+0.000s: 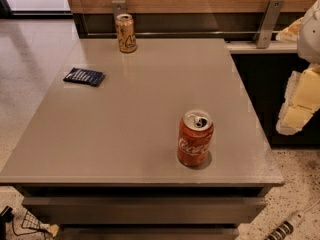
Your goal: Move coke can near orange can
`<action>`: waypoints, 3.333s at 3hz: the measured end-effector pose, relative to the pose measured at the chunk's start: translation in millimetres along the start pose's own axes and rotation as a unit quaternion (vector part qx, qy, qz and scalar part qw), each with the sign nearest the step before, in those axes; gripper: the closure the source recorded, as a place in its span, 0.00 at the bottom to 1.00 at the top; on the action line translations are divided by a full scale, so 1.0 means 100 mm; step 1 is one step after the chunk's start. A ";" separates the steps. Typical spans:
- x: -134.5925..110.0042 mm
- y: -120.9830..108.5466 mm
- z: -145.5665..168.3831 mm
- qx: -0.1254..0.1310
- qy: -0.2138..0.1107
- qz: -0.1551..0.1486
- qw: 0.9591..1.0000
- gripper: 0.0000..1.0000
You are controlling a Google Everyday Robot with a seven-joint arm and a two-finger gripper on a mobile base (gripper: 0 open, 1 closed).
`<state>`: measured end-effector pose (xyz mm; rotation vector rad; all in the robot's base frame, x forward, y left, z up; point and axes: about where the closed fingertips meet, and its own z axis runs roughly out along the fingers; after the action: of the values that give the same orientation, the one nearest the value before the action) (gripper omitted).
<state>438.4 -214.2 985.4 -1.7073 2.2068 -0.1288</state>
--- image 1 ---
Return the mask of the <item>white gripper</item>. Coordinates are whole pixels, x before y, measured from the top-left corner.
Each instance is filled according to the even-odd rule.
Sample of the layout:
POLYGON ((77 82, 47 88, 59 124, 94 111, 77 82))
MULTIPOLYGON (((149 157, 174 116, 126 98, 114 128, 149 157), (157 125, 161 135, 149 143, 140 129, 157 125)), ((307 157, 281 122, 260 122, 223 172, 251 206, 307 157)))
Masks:
POLYGON ((297 42, 299 57, 314 63, 302 73, 293 71, 288 79, 276 124, 277 132, 288 136, 300 132, 320 109, 320 0, 281 30, 276 40, 297 42))

